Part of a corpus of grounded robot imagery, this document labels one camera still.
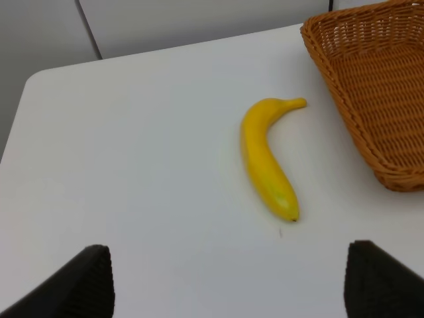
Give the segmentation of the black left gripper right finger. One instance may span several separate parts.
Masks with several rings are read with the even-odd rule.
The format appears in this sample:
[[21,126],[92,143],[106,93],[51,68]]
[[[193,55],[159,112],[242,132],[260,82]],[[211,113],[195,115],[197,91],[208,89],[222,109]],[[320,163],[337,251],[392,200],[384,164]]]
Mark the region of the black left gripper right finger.
[[348,317],[422,317],[423,278],[370,240],[349,244],[344,277]]

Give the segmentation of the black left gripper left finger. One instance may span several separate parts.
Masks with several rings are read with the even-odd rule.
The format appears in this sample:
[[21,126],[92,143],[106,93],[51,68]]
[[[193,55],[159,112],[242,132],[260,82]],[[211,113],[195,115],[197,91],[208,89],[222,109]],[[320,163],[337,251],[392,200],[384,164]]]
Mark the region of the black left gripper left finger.
[[112,317],[115,289],[108,246],[85,247],[2,317]]

